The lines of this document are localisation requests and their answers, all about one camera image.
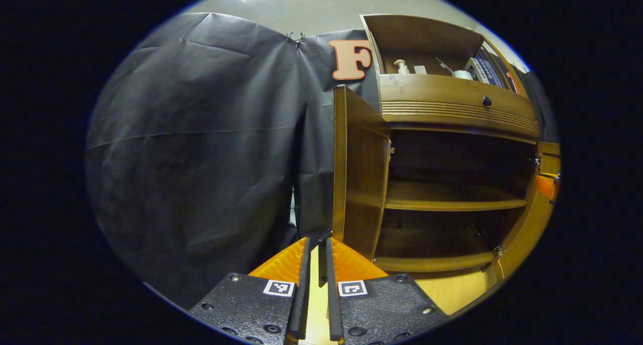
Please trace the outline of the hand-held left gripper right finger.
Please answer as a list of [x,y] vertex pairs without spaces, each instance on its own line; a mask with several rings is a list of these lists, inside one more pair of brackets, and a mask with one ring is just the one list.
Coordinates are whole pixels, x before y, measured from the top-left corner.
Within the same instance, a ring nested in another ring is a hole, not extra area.
[[448,315],[407,273],[388,275],[333,238],[325,240],[329,335],[339,344],[398,344]]

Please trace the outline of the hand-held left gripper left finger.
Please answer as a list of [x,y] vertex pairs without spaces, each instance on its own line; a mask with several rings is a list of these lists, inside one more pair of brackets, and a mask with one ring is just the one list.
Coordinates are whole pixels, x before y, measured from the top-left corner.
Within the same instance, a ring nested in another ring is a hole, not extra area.
[[289,245],[250,274],[224,276],[190,314],[243,344],[297,344],[307,326],[310,238]]

